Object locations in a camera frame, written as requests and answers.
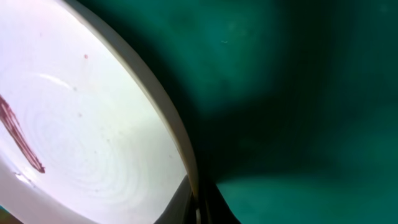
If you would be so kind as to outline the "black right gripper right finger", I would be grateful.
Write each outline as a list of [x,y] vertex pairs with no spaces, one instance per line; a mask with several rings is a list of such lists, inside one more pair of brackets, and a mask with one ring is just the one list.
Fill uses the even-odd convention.
[[200,184],[201,222],[205,224],[240,224],[233,215],[221,192],[212,181]]

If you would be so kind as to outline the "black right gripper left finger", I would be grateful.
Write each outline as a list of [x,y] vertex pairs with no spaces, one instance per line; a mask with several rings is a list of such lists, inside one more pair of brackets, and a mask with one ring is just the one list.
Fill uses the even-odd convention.
[[189,179],[185,176],[155,224],[196,224],[196,203]]

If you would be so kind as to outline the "white pink plate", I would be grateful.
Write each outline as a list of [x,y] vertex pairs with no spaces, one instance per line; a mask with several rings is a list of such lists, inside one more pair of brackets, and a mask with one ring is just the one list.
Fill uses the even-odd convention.
[[155,223],[198,169],[151,69],[77,1],[1,1],[1,205],[23,223]]

